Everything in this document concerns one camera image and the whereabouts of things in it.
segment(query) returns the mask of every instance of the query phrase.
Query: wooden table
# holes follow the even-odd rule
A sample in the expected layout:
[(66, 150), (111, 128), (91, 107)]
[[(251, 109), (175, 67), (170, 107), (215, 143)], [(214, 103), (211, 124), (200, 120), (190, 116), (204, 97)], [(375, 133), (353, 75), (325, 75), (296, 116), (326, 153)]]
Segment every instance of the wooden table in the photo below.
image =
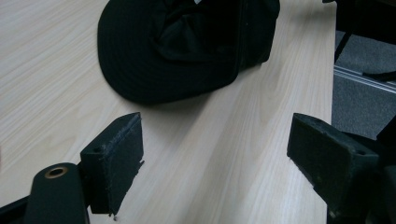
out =
[[(121, 99), (97, 60), (106, 0), (0, 2), (0, 206), (141, 112), (145, 146), (119, 223), (325, 223), (326, 204), (286, 156), (293, 112), (330, 121), (335, 3), (281, 0), (270, 60), (230, 86), (166, 105)], [(91, 216), (92, 223), (114, 223)]]

